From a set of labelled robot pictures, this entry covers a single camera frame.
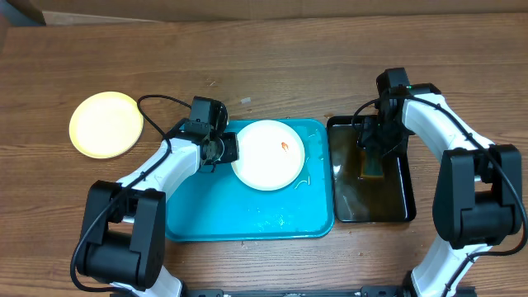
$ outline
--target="wood grain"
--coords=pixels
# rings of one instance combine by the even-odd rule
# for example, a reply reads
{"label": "wood grain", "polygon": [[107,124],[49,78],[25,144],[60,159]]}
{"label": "wood grain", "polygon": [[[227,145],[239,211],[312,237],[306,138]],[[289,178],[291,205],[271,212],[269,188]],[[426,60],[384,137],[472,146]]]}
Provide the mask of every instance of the wood grain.
{"label": "wood grain", "polygon": [[[404,66],[412,82],[435,83],[479,133],[515,144],[526,163],[526,49],[526,14],[11,28],[0,56],[0,295],[85,295],[71,283],[68,264],[88,187],[128,174],[159,146],[146,125],[122,157],[77,152],[69,118],[94,93],[162,93],[187,102],[198,95],[225,102],[232,119],[326,122],[325,115],[350,115],[374,98],[384,69]],[[251,103],[242,104],[246,97]],[[164,129],[186,116],[171,102],[145,103]],[[436,234],[439,166],[417,138],[408,154],[417,203],[410,224],[336,223],[314,240],[167,242],[165,265],[191,288],[399,284]],[[526,166],[523,173],[526,188]],[[462,282],[481,296],[524,296],[526,266],[528,252],[482,258]]]}

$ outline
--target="black cable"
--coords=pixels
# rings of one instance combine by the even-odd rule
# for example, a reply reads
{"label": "black cable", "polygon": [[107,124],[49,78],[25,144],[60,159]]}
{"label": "black cable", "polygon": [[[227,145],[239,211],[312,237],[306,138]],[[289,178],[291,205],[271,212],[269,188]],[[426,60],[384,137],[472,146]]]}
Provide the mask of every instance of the black cable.
{"label": "black cable", "polygon": [[[352,117],[352,124],[354,123],[353,120],[359,114],[359,112],[361,110],[365,109],[368,105],[371,105],[373,103],[376,103],[377,101],[383,100],[384,99],[384,98],[382,98],[383,95],[384,95],[384,93],[382,93],[382,95],[380,96],[379,99],[371,100],[371,101],[367,102],[366,104],[364,104],[363,106],[361,106],[360,109],[358,109],[358,111],[356,111],[356,113],[354,113],[354,116]],[[418,101],[418,102],[421,102],[421,103],[423,103],[425,105],[434,107],[435,109],[437,109],[438,111],[443,113],[445,116],[447,116],[447,118],[466,137],[466,139],[475,148],[477,148],[481,153],[483,153],[484,156],[486,156],[486,158],[492,163],[493,168],[497,171],[497,173],[501,177],[501,179],[507,184],[508,189],[510,190],[511,194],[515,198],[516,206],[519,208],[519,210],[521,212],[521,220],[522,220],[522,224],[523,224],[523,229],[522,229],[522,238],[521,238],[521,241],[519,242],[519,244],[517,244],[517,246],[514,247],[513,249],[506,250],[506,251],[499,251],[499,252],[490,252],[490,251],[487,251],[487,252],[473,252],[473,253],[469,254],[464,259],[462,264],[460,264],[460,266],[457,268],[457,270],[455,271],[453,276],[450,278],[448,283],[445,284],[445,289],[444,289],[444,292],[442,293],[441,297],[446,297],[447,293],[451,290],[451,286],[455,283],[455,281],[459,277],[460,273],[462,273],[462,271],[465,269],[465,267],[468,265],[469,262],[474,262],[474,259],[476,257],[481,257],[481,256],[495,256],[495,257],[511,256],[511,255],[513,255],[515,253],[518,253],[520,250],[522,250],[522,248],[526,245],[526,241],[528,240],[528,238],[526,237],[527,234],[528,234],[528,223],[527,223],[528,219],[526,218],[526,210],[525,210],[524,205],[522,204],[521,197],[519,196],[519,194],[515,190],[515,187],[512,185],[512,182],[510,181],[510,179],[506,176],[506,173],[504,173],[504,171],[502,170],[501,165],[489,153],[489,151],[487,151],[487,149],[485,149],[477,140],[474,139],[473,135],[470,132],[468,132],[468,130],[466,130],[465,127],[462,126],[462,124],[449,111],[447,111],[444,108],[442,108],[440,106],[440,104],[437,105],[437,104],[434,104],[434,103],[429,102],[427,100],[423,100],[421,98],[417,98],[415,96],[391,97],[390,99],[398,99],[398,100],[408,99],[408,100]]]}
{"label": "black cable", "polygon": [[[110,203],[108,203],[108,205],[101,211],[101,213],[93,220],[92,224],[90,225],[90,227],[88,227],[88,229],[86,230],[86,232],[84,233],[84,235],[81,237],[81,239],[79,240],[77,246],[75,247],[75,250],[73,252],[73,255],[72,255],[72,261],[70,262],[70,270],[69,270],[69,274],[72,278],[72,282],[73,284],[80,290],[83,290],[83,291],[86,291],[86,292],[98,292],[98,293],[101,293],[101,292],[121,292],[121,293],[126,293],[128,294],[130,292],[130,290],[126,289],[126,288],[119,288],[119,287],[103,287],[103,288],[94,288],[94,287],[88,287],[88,286],[85,286],[83,284],[81,284],[81,282],[79,281],[79,279],[77,278],[77,274],[75,273],[75,263],[77,262],[77,258],[78,258],[78,254],[79,254],[79,251],[81,249],[81,247],[86,243],[87,241],[87,238],[88,236],[90,235],[90,233],[92,232],[92,230],[94,229],[95,225],[97,224],[97,222],[99,222],[99,220],[101,220],[101,218],[106,215],[106,212],[115,204],[117,203],[117,201],[119,201],[120,199],[122,199],[122,197],[125,196],[126,193],[128,193],[128,191],[135,185],[137,185],[139,182],[141,182],[143,179],[145,179],[150,173],[152,173],[159,165],[161,165],[161,163],[163,163],[163,161],[165,161],[165,159],[171,154],[172,152],[172,146],[171,146],[171,142],[170,140],[168,139],[167,135],[165,134],[165,132],[163,132],[163,130],[161,130],[161,128],[159,128],[158,125],[156,125],[156,123],[154,123],[143,111],[143,109],[141,108],[141,101],[143,101],[144,99],[147,99],[147,98],[163,98],[163,99],[168,99],[168,100],[171,100],[171,101],[174,101],[174,102],[177,102],[177,103],[180,103],[182,104],[183,106],[186,106],[186,107],[189,107],[191,108],[191,105],[185,103],[184,101],[181,101],[181,100],[178,100],[176,98],[173,98],[173,97],[169,97],[169,96],[165,96],[165,95],[145,95],[145,96],[142,96],[140,99],[138,99],[138,110],[139,110],[139,113],[144,117],[144,119],[149,123],[151,124],[154,129],[156,129],[159,134],[163,137],[163,140],[165,140],[167,142],[167,150],[165,151],[165,153],[163,154],[163,156],[158,160],[156,161],[156,163],[154,163],[151,167],[147,168],[147,170],[145,170],[144,172],[141,172],[139,174],[139,177],[137,177],[136,179],[134,179],[129,185],[127,185],[124,189],[122,189],[115,197],[114,199],[112,199],[110,201]],[[181,127],[184,123],[184,120],[180,120],[178,123],[177,123],[177,128]]]}

